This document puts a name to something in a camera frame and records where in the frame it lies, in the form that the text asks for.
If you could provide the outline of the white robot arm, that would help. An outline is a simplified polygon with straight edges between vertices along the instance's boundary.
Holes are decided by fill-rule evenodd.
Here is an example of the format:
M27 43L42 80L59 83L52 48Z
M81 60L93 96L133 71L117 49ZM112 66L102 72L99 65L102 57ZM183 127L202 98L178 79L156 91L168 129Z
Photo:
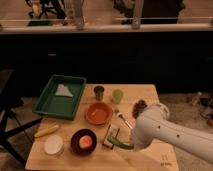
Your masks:
M133 149L145 149L158 139L213 164L213 134L174 124L169 116L162 103L148 106L136 103L133 107L136 122L130 135Z

